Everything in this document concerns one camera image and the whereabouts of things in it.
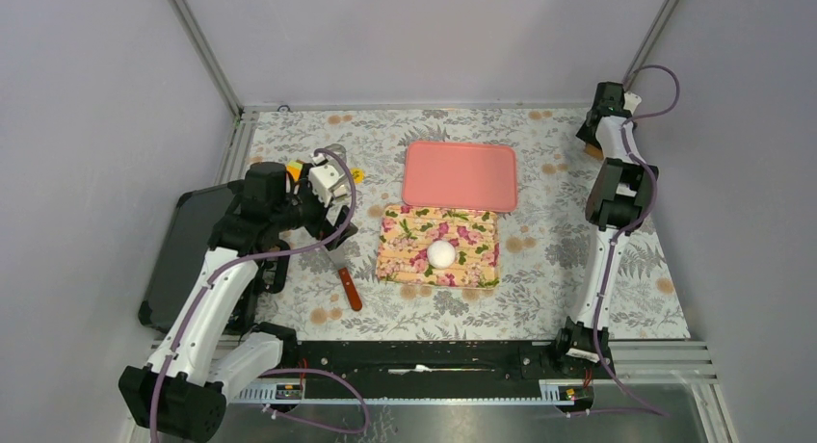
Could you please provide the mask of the floral cutting board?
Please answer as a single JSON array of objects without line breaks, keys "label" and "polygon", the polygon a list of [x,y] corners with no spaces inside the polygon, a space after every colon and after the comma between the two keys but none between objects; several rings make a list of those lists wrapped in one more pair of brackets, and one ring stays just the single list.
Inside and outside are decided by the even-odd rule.
[{"label": "floral cutting board", "polygon": [[401,284],[468,289],[500,282],[498,217],[490,211],[388,205],[375,276]]}]

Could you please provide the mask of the wooden double-ended roller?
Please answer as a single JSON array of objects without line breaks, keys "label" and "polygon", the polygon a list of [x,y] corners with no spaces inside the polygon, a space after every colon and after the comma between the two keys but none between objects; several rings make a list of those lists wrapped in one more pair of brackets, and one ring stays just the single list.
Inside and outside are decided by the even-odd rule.
[{"label": "wooden double-ended roller", "polygon": [[595,160],[598,160],[598,161],[603,161],[604,158],[605,158],[602,150],[600,148],[590,144],[590,143],[585,144],[584,152],[587,155],[591,156],[592,158],[594,158]]}]

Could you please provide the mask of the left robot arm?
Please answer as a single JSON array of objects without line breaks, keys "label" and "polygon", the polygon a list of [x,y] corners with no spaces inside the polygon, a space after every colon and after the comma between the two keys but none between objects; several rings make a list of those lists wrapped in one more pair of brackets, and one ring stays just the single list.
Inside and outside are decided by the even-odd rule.
[{"label": "left robot arm", "polygon": [[351,169],[326,148],[315,151],[299,175],[276,162],[253,164],[240,180],[226,184],[230,201],[209,235],[190,295],[157,350],[142,367],[129,366],[119,391],[135,422],[151,441],[173,436],[210,440],[227,406],[252,381],[271,372],[285,377],[302,372],[296,332],[262,324],[222,359],[215,358],[224,329],[244,296],[262,283],[265,272],[280,290],[284,267],[295,254],[284,231],[304,229],[314,249],[335,249],[355,228],[354,205],[329,209],[343,198],[355,200]]}]

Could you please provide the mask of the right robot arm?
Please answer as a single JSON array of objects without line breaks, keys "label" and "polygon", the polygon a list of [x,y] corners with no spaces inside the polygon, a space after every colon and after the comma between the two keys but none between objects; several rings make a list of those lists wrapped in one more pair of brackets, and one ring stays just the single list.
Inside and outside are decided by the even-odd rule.
[{"label": "right robot arm", "polygon": [[549,354],[556,371],[568,378],[588,380],[595,369],[611,367],[610,304],[619,265],[656,199],[659,170],[636,147],[632,99],[621,83],[599,83],[577,132],[587,147],[601,152],[602,164],[585,207],[592,234],[584,282]]}]

